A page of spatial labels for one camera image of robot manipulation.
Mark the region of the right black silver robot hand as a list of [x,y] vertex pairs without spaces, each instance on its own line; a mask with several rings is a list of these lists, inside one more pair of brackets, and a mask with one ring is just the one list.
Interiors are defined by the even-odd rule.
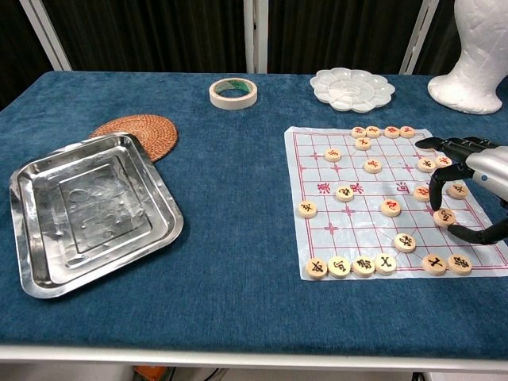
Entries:
[[421,149],[443,152],[455,163],[437,169],[429,182],[429,200],[433,210],[439,210],[442,189],[446,182],[473,179],[499,197],[501,206],[507,207],[507,147],[478,137],[449,138],[428,137],[415,143]]

